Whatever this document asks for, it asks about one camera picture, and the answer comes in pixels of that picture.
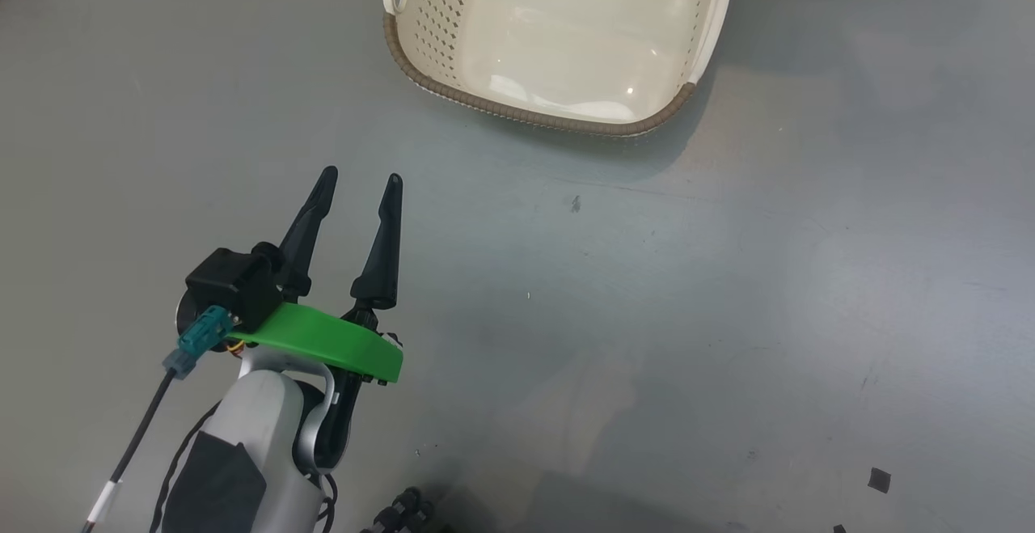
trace basket bottom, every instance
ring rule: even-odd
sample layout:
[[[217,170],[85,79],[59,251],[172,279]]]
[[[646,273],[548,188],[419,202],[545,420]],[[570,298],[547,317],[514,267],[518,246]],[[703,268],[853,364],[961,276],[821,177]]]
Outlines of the basket bottom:
[[[682,87],[699,0],[468,0],[465,90],[519,109],[625,124]]]

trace teal connector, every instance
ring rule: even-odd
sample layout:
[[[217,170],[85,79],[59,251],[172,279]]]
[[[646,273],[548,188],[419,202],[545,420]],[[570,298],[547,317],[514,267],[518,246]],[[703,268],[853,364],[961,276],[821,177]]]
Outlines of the teal connector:
[[[219,345],[223,338],[234,329],[230,312],[221,305],[210,305],[190,324],[177,338],[177,348],[161,362],[166,369],[175,369],[176,379],[186,378],[194,371],[198,360],[205,352]]]

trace cable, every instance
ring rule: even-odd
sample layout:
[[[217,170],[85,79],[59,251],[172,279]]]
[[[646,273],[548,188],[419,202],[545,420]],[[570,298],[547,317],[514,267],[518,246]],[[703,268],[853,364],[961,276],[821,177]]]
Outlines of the cable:
[[[223,401],[218,401],[214,406],[209,408],[208,412],[198,420],[198,422],[190,428],[187,436],[180,442],[180,447],[176,449],[176,453],[173,454],[173,460],[169,463],[169,470],[166,471],[166,478],[161,480],[161,488],[158,490],[158,501],[154,503],[154,516],[151,517],[151,529],[148,530],[149,533],[155,533],[158,530],[158,526],[161,525],[161,506],[166,504],[166,499],[169,497],[169,482],[173,480],[173,475],[176,474],[176,467],[180,464],[180,457],[183,456],[183,452],[186,451],[187,446],[190,444],[190,439],[198,434],[202,426],[205,425],[207,419],[215,415],[215,411],[218,410],[219,404]]]
[[[237,359],[240,359],[242,351],[244,351],[244,338],[241,338],[241,340],[237,342],[237,344],[233,346],[227,346],[227,353],[237,357]]]
[[[147,428],[150,427],[151,420],[154,419],[154,413],[158,411],[158,405],[161,404],[161,398],[166,396],[166,392],[169,390],[169,386],[173,383],[174,379],[176,379],[176,369],[167,369],[166,376],[161,378],[161,383],[158,384],[158,389],[154,392],[154,397],[151,397],[151,404],[148,405],[147,411],[144,412],[144,417],[140,420],[140,425],[137,426],[137,432],[134,433],[132,439],[129,440],[129,446],[126,447],[125,452],[122,452],[122,458],[119,460],[119,464],[115,467],[115,472],[112,473],[112,477],[105,484],[105,488],[101,491],[100,497],[97,498],[97,502],[93,504],[93,510],[90,511],[90,516],[87,517],[86,524],[83,525],[82,533],[93,531],[93,526],[103,517],[103,513],[115,496],[115,490],[122,479],[122,473],[126,471],[129,461],[137,453],[137,448],[140,447],[141,441],[144,440],[144,435],[147,433]]]
[[[327,484],[330,485],[331,496],[324,498],[324,502],[327,503],[327,507],[317,517],[317,523],[320,523],[321,519],[326,517],[327,521],[324,522],[323,533],[330,533],[330,528],[334,525],[334,504],[337,503],[337,483],[334,482],[334,477],[329,474],[325,474],[324,478],[327,479]]]

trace black fabric cover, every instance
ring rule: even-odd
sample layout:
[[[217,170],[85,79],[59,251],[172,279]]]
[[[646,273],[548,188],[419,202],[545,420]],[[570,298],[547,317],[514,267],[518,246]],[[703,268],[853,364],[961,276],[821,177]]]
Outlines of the black fabric cover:
[[[200,432],[169,494],[161,530],[248,533],[265,493],[266,478],[243,444]]]

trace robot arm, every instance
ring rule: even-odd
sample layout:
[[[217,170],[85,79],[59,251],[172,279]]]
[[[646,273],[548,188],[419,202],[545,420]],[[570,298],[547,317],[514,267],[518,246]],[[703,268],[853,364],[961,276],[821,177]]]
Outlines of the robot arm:
[[[324,170],[280,246],[260,242],[248,254],[220,248],[187,276],[176,318],[180,348],[167,357],[167,380],[182,379],[193,369],[204,351],[199,345],[230,351],[240,357],[241,369],[199,432],[164,517],[159,499],[152,532],[159,523],[165,533],[313,531],[325,500],[320,477],[345,452],[360,386],[398,380],[402,345],[394,335],[378,332],[374,312],[392,308],[396,301],[400,176],[388,179],[381,228],[352,286],[355,305],[336,318],[297,304],[312,287],[308,265],[336,179],[336,169]],[[201,326],[205,320],[209,323]],[[191,336],[201,338],[184,342]],[[322,389],[283,374],[289,371],[321,379]],[[138,430],[141,436],[162,393],[159,388]],[[134,450],[130,445],[121,468]],[[117,485],[120,476],[109,485]],[[101,510],[95,507],[85,531],[100,521],[96,516],[107,511],[111,498],[101,496]]]

